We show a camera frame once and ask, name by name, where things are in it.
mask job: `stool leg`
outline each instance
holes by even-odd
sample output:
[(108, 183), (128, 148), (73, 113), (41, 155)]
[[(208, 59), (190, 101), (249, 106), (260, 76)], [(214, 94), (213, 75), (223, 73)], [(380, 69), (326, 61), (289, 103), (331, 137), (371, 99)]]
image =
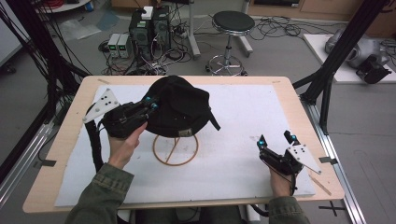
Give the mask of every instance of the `stool leg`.
[(224, 66), (230, 65), (230, 57), (231, 57), (231, 36), (228, 35), (228, 43), (227, 47), (225, 47), (225, 52), (224, 52)]

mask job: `power supply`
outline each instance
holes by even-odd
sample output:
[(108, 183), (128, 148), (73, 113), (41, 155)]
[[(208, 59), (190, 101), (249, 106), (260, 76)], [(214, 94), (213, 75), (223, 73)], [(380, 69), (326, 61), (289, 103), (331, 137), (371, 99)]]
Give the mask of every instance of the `power supply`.
[(132, 52), (132, 43), (129, 35), (123, 34), (120, 36), (117, 49), (119, 50), (120, 58), (129, 58)]
[(169, 6), (155, 8), (152, 21), (154, 23), (154, 33), (157, 38), (157, 45), (160, 45), (162, 50), (170, 49), (171, 36), (169, 26)]
[(120, 57), (119, 50), (117, 49), (117, 43), (119, 42), (120, 36), (120, 34), (113, 34), (107, 43), (108, 49), (110, 50), (110, 55), (113, 58)]

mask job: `jacket sleeve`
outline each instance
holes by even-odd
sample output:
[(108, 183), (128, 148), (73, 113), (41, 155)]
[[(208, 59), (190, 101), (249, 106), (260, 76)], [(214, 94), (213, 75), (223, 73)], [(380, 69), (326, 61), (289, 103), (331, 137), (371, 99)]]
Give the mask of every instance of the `jacket sleeve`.
[(274, 198), (269, 203), (270, 224), (310, 223), (294, 197)]
[(117, 223), (117, 209), (134, 176), (107, 163), (85, 188), (69, 213), (66, 224)]

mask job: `white panel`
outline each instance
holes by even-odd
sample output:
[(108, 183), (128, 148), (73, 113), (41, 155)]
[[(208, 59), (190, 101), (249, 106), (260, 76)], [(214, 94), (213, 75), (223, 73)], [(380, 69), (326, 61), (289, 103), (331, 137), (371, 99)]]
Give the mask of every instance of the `white panel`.
[[(272, 195), (269, 170), (259, 159), (256, 142), (264, 134), (269, 147), (282, 155), (289, 146), (283, 136), (289, 124), (274, 88), (263, 85), (196, 87), (210, 93), (210, 105), (220, 131), (208, 122), (196, 134), (199, 141), (196, 157), (178, 167), (157, 161), (152, 153), (155, 135), (143, 132), (138, 149), (125, 166), (126, 171), (135, 175), (126, 203), (246, 199)], [(106, 88), (113, 90), (120, 103), (125, 104), (139, 101), (149, 86), (101, 86), (95, 102)], [(105, 130), (101, 131), (101, 140), (106, 161), (109, 148)], [(186, 155), (189, 153), (187, 148), (174, 153), (180, 157), (189, 156)], [(76, 204), (94, 174), (90, 141), (82, 128), (67, 163), (55, 205)], [(297, 187), (296, 195), (315, 194), (305, 168), (298, 175)]]

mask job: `person's right hand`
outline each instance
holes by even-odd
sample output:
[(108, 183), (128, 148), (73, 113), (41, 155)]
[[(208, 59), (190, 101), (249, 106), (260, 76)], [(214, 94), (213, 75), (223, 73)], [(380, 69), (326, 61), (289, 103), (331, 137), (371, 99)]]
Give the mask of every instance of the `person's right hand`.
[(291, 175), (282, 175), (275, 172), (271, 167), (268, 167), (271, 174), (271, 188), (273, 190), (274, 198), (290, 196), (291, 193)]
[(134, 154), (134, 149), (139, 145), (139, 136), (147, 126), (148, 124), (144, 123), (126, 139), (109, 136), (110, 158), (108, 158), (108, 164), (122, 170)]

